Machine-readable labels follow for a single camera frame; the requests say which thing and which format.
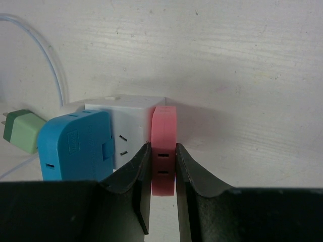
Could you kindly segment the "white cube power socket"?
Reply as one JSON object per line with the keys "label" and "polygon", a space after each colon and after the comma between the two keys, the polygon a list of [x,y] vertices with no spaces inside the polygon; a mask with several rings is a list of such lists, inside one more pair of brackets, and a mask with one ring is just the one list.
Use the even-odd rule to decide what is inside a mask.
{"label": "white cube power socket", "polygon": [[153,113],[157,106],[165,104],[164,97],[114,95],[65,104],[60,108],[59,116],[85,109],[108,112],[115,141],[114,170],[116,170],[130,161],[144,143],[151,141]]}

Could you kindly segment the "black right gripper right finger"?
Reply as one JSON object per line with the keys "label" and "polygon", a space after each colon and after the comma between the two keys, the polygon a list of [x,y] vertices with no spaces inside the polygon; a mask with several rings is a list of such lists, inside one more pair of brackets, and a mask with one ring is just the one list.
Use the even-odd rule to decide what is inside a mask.
{"label": "black right gripper right finger", "polygon": [[235,188],[176,146],[181,241],[322,241],[322,189]]}

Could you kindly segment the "pink plug adapter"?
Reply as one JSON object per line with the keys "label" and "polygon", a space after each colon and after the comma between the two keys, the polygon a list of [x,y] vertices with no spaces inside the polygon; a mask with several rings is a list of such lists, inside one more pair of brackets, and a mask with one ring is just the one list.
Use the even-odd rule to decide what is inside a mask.
{"label": "pink plug adapter", "polygon": [[177,112],[174,106],[157,106],[152,117],[152,195],[173,196]]}

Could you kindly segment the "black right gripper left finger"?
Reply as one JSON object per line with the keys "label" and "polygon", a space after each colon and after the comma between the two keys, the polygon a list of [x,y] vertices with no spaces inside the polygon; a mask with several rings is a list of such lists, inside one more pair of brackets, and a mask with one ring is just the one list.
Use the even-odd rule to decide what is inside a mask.
{"label": "black right gripper left finger", "polygon": [[1,241],[144,241],[151,145],[101,182],[1,183]]}

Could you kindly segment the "green charger plug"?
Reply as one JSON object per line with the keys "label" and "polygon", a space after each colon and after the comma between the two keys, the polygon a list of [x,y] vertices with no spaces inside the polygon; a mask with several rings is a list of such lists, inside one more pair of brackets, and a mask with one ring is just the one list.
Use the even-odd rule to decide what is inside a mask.
{"label": "green charger plug", "polygon": [[25,151],[35,154],[38,151],[37,138],[46,120],[28,109],[5,112],[3,139]]}

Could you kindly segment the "blue flat plug adapter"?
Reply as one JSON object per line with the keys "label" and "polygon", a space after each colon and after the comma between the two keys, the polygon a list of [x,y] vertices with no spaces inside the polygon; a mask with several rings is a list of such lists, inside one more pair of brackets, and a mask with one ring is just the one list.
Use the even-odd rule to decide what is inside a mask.
{"label": "blue flat plug adapter", "polygon": [[37,139],[44,181],[102,181],[113,173],[114,139],[106,111],[82,110],[49,120]]}

